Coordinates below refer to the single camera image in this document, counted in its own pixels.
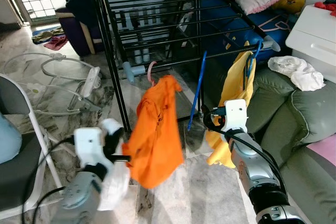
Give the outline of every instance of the orange cloth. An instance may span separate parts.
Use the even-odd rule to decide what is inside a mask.
[[[123,154],[131,156],[131,177],[144,188],[165,181],[183,163],[177,126],[175,92],[182,91],[173,76],[161,78],[147,90],[137,108],[138,122]]]

